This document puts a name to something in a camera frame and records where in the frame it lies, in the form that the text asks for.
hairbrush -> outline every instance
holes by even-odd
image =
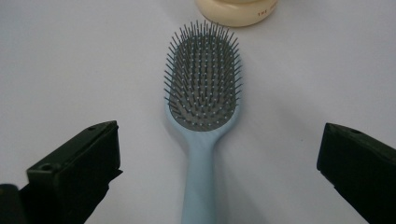
[[[241,94],[237,38],[215,23],[191,23],[170,43],[165,113],[189,145],[182,224],[215,224],[213,152],[235,124]]]

white table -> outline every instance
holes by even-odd
[[[219,220],[227,224],[366,221],[317,170],[326,122],[396,147],[396,2],[280,0],[232,29],[243,111],[218,144]],[[83,129],[115,119],[121,170],[88,224],[179,223],[186,144],[167,122],[163,70],[193,1],[2,1],[0,181]]]

light blue handle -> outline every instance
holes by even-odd
[[[213,147],[206,138],[189,139],[189,168],[181,224],[216,224]]]

cream-colored container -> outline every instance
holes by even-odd
[[[195,0],[210,21],[225,26],[248,26],[262,21],[276,8],[277,0]]]

black bristle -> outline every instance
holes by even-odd
[[[191,22],[172,37],[165,71],[165,98],[183,127],[207,132],[225,124],[239,99],[237,38],[214,23]]]

